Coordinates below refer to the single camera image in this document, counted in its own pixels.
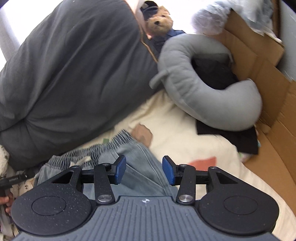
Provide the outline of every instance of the blue jeans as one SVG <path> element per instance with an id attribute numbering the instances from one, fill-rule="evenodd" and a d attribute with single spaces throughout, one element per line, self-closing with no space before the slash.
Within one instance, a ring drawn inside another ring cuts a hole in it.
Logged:
<path id="1" fill-rule="evenodd" d="M 114 163 L 119 155 L 126 157 L 126 171 L 119 185 L 111 185 L 115 199 L 119 196 L 177 196 L 178 190 L 169 185 L 161 163 L 146 146 L 133 139 L 125 130 L 107 144 L 53 156 L 41 167 L 37 175 L 38 184 L 88 156 L 91 160 L 81 164 L 83 170 L 93 169 L 95 165 L 104 162 Z M 83 193 L 89 199 L 95 199 L 94 185 L 84 184 Z"/>

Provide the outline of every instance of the red patch on bedsheet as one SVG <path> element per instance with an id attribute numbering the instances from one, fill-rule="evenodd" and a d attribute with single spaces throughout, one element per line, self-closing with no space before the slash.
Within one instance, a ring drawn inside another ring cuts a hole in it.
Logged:
<path id="1" fill-rule="evenodd" d="M 217 163 L 217 158 L 215 156 L 208 158 L 208 159 L 197 159 L 194 160 L 188 165 L 194 166 L 196 170 L 199 171 L 207 171 L 209 167 L 215 166 Z"/>

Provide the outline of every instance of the person's hand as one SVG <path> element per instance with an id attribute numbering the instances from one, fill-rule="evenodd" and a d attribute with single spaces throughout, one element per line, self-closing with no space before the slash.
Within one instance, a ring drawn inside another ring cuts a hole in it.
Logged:
<path id="1" fill-rule="evenodd" d="M 11 211 L 11 205 L 14 201 L 13 198 L 13 194 L 11 192 L 9 192 L 8 196 L 6 197 L 0 197 L 0 205 L 4 205 L 6 204 L 7 208 L 5 209 L 5 211 L 10 215 L 10 211 Z"/>

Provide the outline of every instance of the large gray cushion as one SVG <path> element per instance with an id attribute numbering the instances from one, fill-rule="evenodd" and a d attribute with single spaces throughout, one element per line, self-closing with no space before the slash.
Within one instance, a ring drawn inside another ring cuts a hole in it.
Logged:
<path id="1" fill-rule="evenodd" d="M 0 144 L 32 167 L 112 128 L 155 90 L 157 57 L 126 1 L 64 0 L 0 73 Z"/>
<path id="2" fill-rule="evenodd" d="M 255 83 L 248 79 L 225 90 L 214 90 L 196 74 L 191 59 L 199 55 L 229 54 L 220 42 L 204 35 L 182 34 L 169 39 L 160 54 L 159 73 L 151 80 L 155 88 L 160 81 L 181 109 L 208 126 L 241 131 L 259 118 L 261 96 Z"/>

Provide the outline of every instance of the plastic bag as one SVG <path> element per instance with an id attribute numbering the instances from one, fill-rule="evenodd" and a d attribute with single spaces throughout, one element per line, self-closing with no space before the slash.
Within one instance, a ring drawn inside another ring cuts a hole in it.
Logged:
<path id="1" fill-rule="evenodd" d="M 273 5 L 271 0 L 219 0 L 209 1 L 192 16 L 192 26 L 199 34 L 220 34 L 228 19 L 230 9 L 236 11 L 253 29 L 264 34 L 272 32 Z"/>

